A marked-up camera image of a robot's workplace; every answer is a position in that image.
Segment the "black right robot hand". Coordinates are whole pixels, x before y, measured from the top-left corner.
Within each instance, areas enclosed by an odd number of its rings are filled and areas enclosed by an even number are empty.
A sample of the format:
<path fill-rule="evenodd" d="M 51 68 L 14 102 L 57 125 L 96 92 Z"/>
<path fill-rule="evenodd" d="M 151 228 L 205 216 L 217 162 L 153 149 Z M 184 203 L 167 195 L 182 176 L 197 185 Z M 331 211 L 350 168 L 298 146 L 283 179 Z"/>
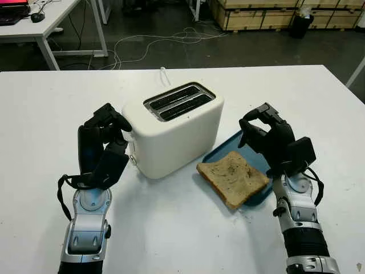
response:
<path fill-rule="evenodd" d="M 250 124 L 259 119 L 268 124 L 270 130 Z M 278 111 L 268 103 L 249 111 L 239 120 L 243 132 L 239 148 L 250 146 L 256 153 L 262 154 L 270 169 L 266 172 L 269 177 L 276 177 L 283 173 L 282 165 L 289 160 L 286 153 L 287 146 L 295 141 L 291 126 L 278 115 Z"/>

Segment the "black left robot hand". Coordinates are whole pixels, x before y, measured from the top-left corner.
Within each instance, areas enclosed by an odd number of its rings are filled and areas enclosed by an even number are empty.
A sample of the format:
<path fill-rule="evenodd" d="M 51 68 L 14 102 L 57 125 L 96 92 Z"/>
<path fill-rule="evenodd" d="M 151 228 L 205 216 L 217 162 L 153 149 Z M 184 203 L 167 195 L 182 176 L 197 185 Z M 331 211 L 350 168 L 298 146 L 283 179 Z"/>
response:
<path fill-rule="evenodd" d="M 80 172 L 99 175 L 119 172 L 128 162 L 124 131 L 131 132 L 132 126 L 110 103 L 97 109 L 78 128 Z"/>

